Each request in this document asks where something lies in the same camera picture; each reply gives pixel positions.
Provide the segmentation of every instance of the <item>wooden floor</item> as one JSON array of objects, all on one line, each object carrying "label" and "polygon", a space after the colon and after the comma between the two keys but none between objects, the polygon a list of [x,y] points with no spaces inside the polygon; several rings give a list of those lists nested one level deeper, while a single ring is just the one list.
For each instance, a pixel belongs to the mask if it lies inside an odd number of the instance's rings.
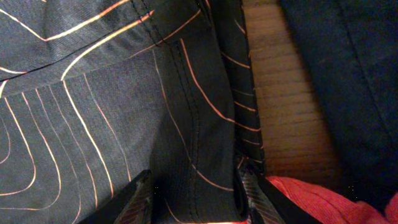
[{"label": "wooden floor", "polygon": [[268,175],[339,191],[341,170],[308,73],[275,0],[244,0]]}]

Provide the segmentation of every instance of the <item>wood grain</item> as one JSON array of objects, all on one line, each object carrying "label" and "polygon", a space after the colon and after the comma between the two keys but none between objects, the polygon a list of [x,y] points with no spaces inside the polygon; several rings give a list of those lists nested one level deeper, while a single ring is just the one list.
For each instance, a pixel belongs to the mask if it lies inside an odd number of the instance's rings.
[{"label": "wood grain", "polygon": [[244,0],[268,175],[333,190],[341,167],[310,77],[276,0]]}]

